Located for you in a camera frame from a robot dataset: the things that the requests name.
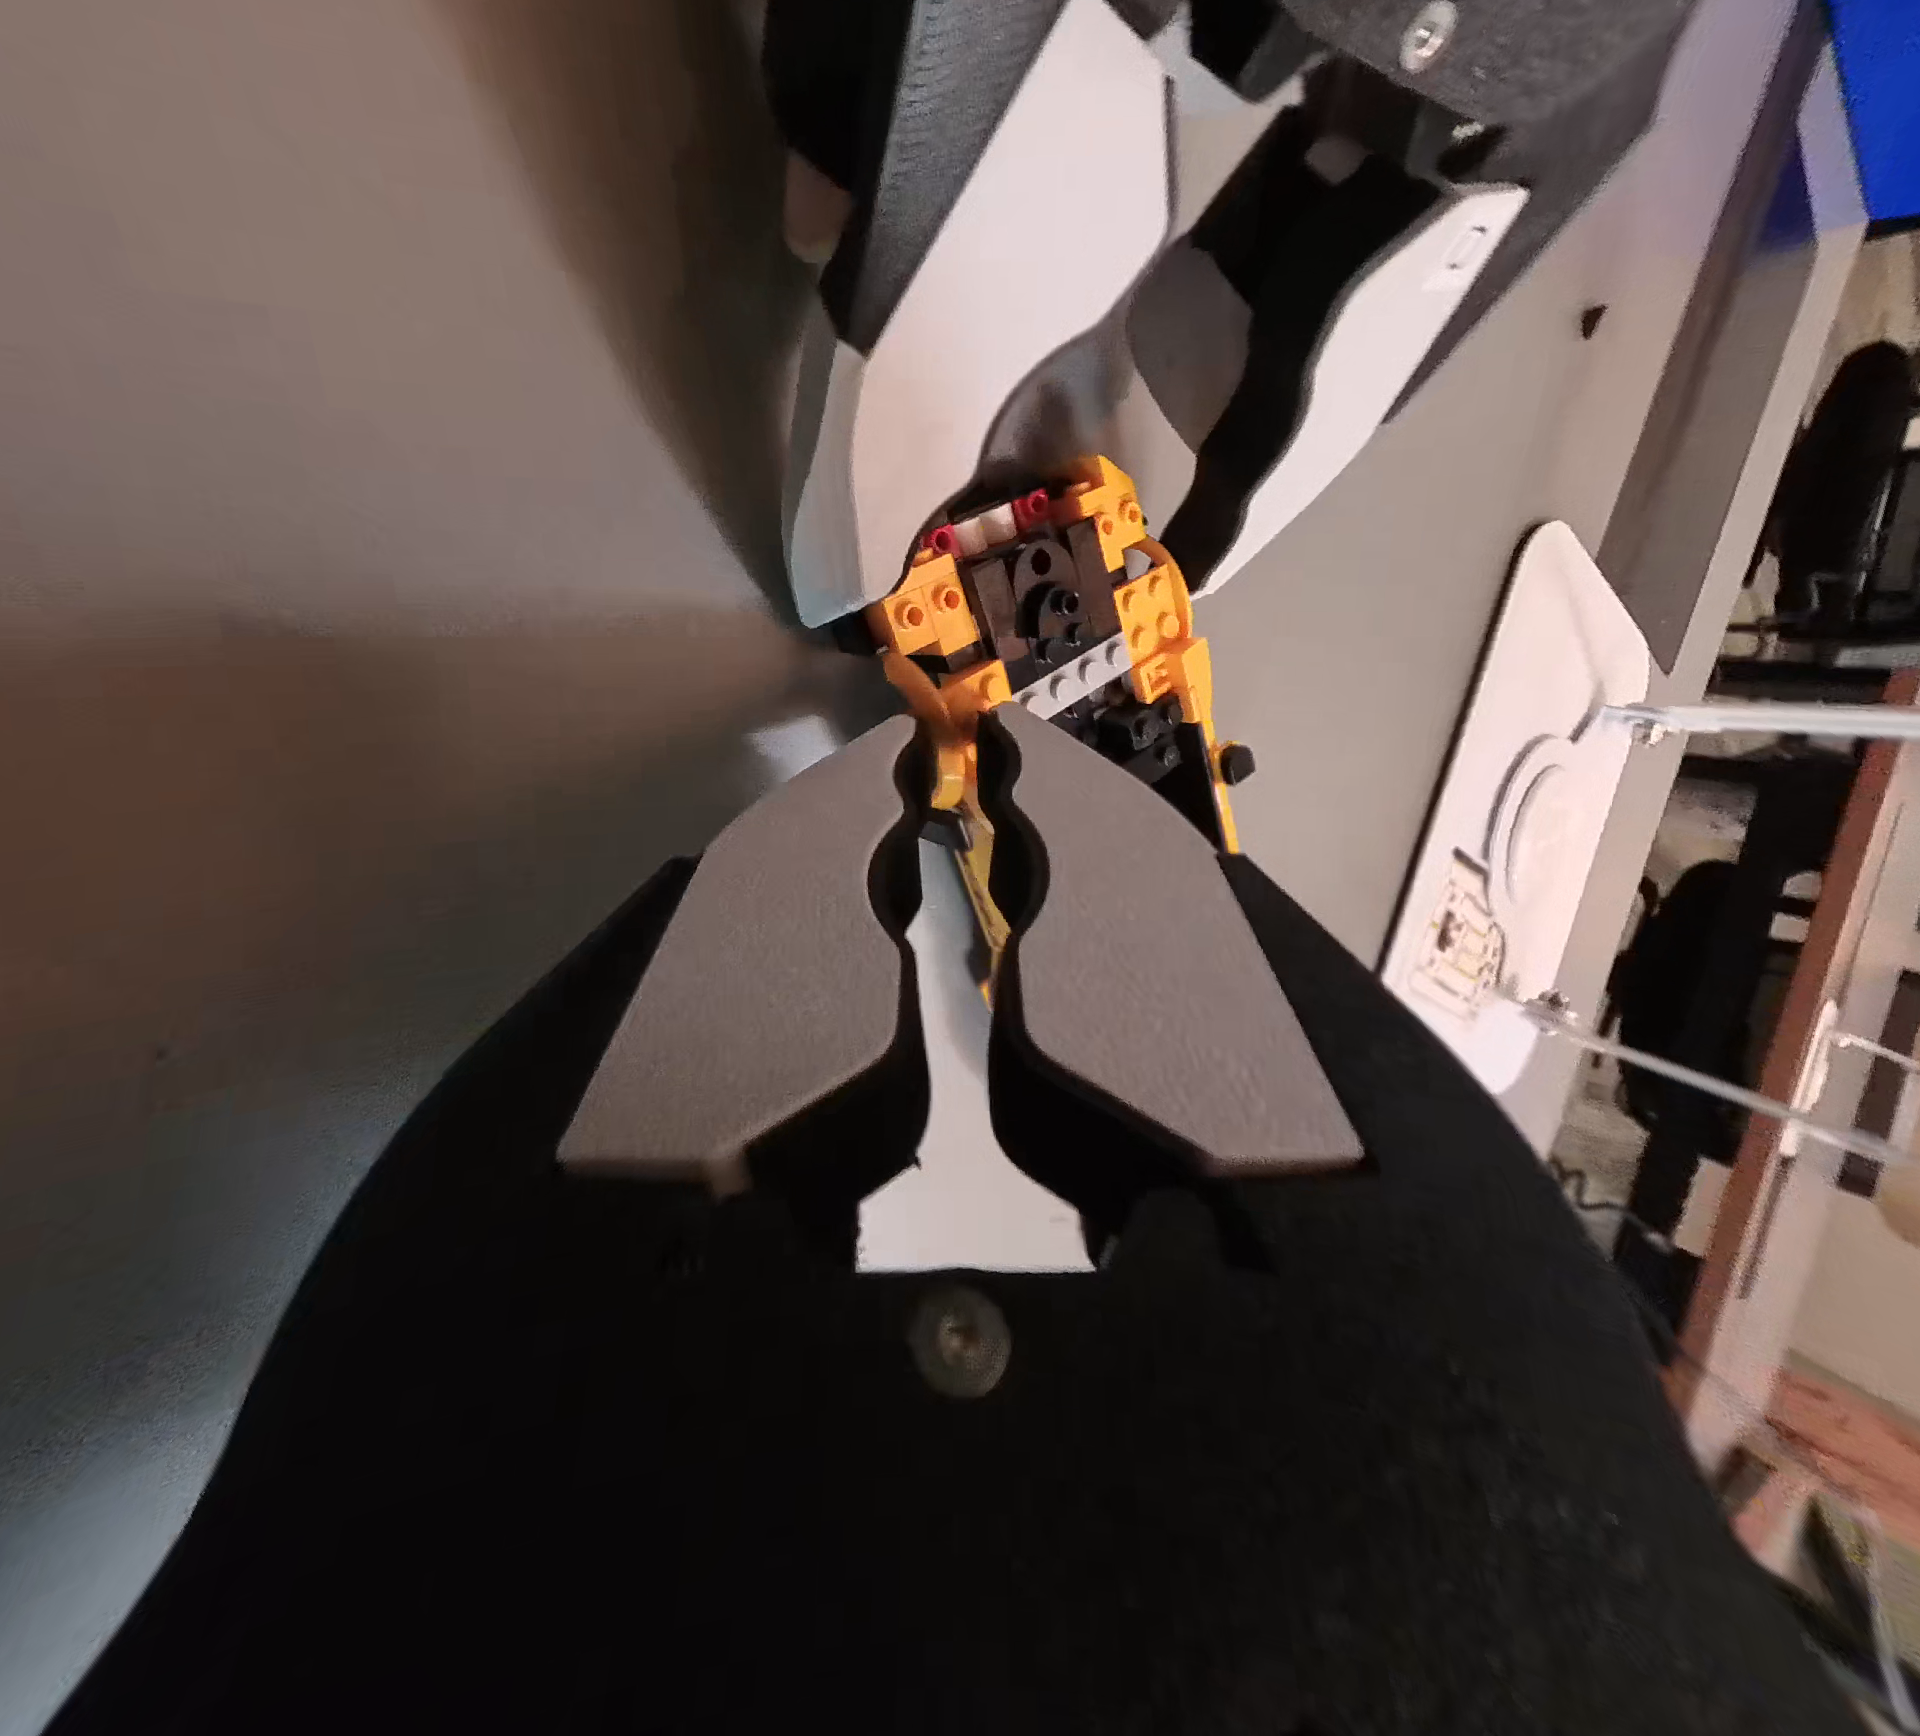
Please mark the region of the sticker sheet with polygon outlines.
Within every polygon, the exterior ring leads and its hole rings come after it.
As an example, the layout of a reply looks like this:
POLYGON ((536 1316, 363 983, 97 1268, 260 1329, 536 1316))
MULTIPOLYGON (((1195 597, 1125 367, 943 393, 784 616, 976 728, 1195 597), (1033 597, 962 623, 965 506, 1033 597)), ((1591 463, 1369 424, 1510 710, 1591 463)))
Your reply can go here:
POLYGON ((1456 850, 1429 928, 1436 996, 1462 1020, 1476 1018, 1503 986, 1506 951, 1486 869, 1456 850))

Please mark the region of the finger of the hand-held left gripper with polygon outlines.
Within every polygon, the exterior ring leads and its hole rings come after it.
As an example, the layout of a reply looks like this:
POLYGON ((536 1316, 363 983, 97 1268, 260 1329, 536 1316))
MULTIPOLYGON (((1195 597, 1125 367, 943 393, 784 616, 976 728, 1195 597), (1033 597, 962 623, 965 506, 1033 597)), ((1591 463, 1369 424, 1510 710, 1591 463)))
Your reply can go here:
POLYGON ((1193 595, 1225 588, 1366 450, 1526 202, 1342 134, 1265 134, 1211 187, 1125 320, 1192 457, 1164 544, 1193 595))
POLYGON ((1065 0, 869 350, 813 302, 787 422, 797 621, 890 591, 1014 391, 1107 320, 1173 214, 1172 83, 1109 0, 1065 0))

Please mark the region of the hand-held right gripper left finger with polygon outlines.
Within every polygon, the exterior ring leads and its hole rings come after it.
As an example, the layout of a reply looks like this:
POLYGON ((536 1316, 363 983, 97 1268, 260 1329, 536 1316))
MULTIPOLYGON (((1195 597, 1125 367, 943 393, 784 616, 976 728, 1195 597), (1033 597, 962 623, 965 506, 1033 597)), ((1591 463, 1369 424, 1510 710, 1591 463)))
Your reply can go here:
POLYGON ((708 844, 567 1124, 573 1173, 864 1200, 916 1160, 923 755, 891 715, 708 844))

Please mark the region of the yellow lego car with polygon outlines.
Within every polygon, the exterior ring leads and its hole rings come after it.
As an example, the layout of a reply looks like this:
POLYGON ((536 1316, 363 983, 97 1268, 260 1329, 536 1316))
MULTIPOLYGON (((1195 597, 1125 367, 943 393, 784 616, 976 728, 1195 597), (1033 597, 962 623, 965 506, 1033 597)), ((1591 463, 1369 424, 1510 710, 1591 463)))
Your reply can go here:
POLYGON ((1104 453, 1041 483, 976 493, 923 523, 890 590, 831 623, 875 656, 929 738, 926 836, 948 845, 971 909, 970 972, 996 996, 1008 921, 992 893, 996 832, 977 792, 977 726, 998 708, 1063 729, 1138 778, 1215 851, 1240 850, 1231 790, 1253 751, 1213 726, 1209 643, 1188 578, 1153 535, 1136 481, 1104 453))

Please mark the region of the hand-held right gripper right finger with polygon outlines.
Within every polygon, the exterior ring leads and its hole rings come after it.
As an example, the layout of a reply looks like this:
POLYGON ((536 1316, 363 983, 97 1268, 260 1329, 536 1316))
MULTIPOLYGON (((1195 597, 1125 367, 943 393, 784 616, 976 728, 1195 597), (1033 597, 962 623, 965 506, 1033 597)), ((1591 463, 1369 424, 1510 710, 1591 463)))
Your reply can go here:
POLYGON ((1141 1197, 1344 1176, 1366 1148, 1243 911, 1228 860, 1138 776, 1006 703, 976 732, 1004 919, 998 1146, 1116 1240, 1141 1197))

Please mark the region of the white book stand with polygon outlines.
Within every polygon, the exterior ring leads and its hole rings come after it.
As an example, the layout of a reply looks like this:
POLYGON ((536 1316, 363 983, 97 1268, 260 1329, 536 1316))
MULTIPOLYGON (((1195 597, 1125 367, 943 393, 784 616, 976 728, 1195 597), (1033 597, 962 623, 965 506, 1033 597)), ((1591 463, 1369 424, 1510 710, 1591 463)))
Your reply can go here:
POLYGON ((1652 698, 1652 653, 1569 523, 1516 552, 1406 869, 1377 973, 1534 1148, 1556 1124, 1517 1085, 1553 1031, 1557 979, 1622 779, 1667 738, 1771 732, 1916 747, 1898 703, 1652 698), (1429 928, 1453 851, 1486 869, 1506 953, 1501 988, 1469 1020, 1433 990, 1429 928))

